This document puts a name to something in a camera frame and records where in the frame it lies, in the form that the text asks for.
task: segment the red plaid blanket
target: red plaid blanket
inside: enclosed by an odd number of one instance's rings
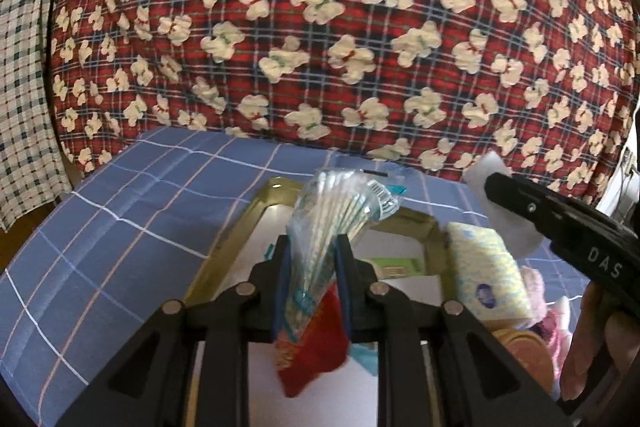
[[[460,178],[497,150],[595,200],[631,126],[629,0],[56,0],[56,123],[91,172],[144,130],[223,130]]]

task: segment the red package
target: red package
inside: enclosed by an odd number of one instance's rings
[[[342,327],[335,284],[324,294],[300,340],[294,343],[281,331],[275,347],[278,376],[289,398],[299,395],[322,373],[338,369],[347,360],[349,339]]]

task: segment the snack bag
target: snack bag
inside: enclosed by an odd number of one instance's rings
[[[335,237],[344,233],[353,245],[367,227],[397,212],[404,190],[398,176],[347,169],[321,169],[303,187],[287,227],[291,277],[276,339],[286,396],[296,396],[347,356],[335,289]]]

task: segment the wooden surface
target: wooden surface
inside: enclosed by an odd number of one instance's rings
[[[52,210],[52,203],[36,208],[18,219],[9,232],[0,231],[0,271],[8,266],[20,247]]]

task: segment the screw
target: screw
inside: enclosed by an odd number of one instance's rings
[[[162,313],[165,315],[175,315],[182,309],[180,301],[167,301],[162,305]]]
[[[377,295],[378,297],[384,297],[389,293],[389,285],[381,281],[371,283],[369,289],[371,290],[371,293],[373,293],[373,295]]]
[[[458,301],[447,301],[444,303],[444,311],[449,315],[460,315],[465,310],[465,307]]]
[[[248,297],[255,292],[255,286],[249,281],[241,282],[236,286],[236,293],[242,297]]]

